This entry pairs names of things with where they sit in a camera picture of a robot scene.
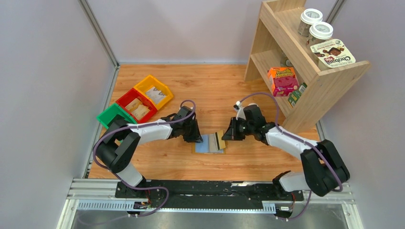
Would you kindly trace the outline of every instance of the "yellow bin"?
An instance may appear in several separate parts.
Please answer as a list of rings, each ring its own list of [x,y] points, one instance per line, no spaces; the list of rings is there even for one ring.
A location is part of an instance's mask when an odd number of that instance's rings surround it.
[[[156,87],[159,91],[166,95],[164,99],[162,99],[158,104],[156,104],[151,98],[148,97],[146,92],[151,89],[152,87]],[[153,77],[152,75],[148,75],[145,79],[139,82],[137,85],[134,86],[135,90],[144,94],[150,101],[152,101],[153,105],[156,109],[160,110],[168,101],[170,101],[174,95],[171,93],[168,86],[160,82],[158,79]]]

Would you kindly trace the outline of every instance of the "yogurt package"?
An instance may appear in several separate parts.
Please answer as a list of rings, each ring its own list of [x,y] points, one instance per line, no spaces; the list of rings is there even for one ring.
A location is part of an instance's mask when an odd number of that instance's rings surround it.
[[[322,42],[311,46],[311,51],[319,59],[321,70],[345,66],[355,63],[356,59],[339,39]]]

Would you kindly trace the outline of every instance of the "wooden shelf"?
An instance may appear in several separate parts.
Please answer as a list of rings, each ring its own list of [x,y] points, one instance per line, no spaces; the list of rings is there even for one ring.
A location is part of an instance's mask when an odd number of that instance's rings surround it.
[[[286,97],[276,97],[286,117],[283,126],[296,133],[312,128],[371,67],[361,61],[321,71],[317,57],[306,46],[307,38],[297,32],[304,5],[305,0],[262,2],[245,73],[245,81],[261,77],[270,89],[267,71],[280,66],[281,51],[288,56],[298,81],[308,85],[294,108]]]
[[[267,71],[272,66],[277,66],[280,64],[281,54],[277,50],[270,50],[266,52],[259,52],[256,54],[251,55],[250,57],[255,63],[257,70],[259,71],[260,75],[262,76],[263,80],[265,81],[268,88],[271,87],[270,81],[267,77]],[[292,111],[291,105],[288,103],[287,97],[276,97],[276,101],[278,106],[280,107],[281,112],[283,112],[284,116],[288,116],[288,114]]]

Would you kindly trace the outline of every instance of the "white lid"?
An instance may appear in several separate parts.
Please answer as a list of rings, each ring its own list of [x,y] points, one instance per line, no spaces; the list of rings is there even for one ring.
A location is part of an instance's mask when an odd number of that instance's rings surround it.
[[[316,9],[306,9],[301,14],[301,20],[309,25],[313,25],[316,22],[322,21],[322,19],[322,13]]]
[[[332,37],[333,27],[326,22],[320,21],[310,27],[309,33],[318,39],[327,40]]]

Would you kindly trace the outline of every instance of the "wooden table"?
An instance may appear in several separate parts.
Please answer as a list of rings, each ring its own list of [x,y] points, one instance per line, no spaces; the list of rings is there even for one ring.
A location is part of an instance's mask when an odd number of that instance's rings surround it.
[[[180,103],[192,99],[197,104],[197,119],[201,134],[228,128],[236,115],[233,105],[253,92],[268,92],[262,79],[244,82],[245,65],[122,65],[111,103],[148,74],[166,84],[174,94],[151,119],[176,113]],[[256,103],[267,121],[274,121],[273,101],[256,95],[246,103]],[[285,117],[280,113],[279,122]],[[316,128],[301,136],[318,140]],[[192,153],[192,145],[181,137],[149,142],[138,146],[131,161],[146,179],[243,180],[270,181],[287,170],[301,171],[299,160],[288,153],[266,146],[248,136],[244,141],[228,141],[224,155]],[[109,171],[93,164],[89,178],[115,178]]]

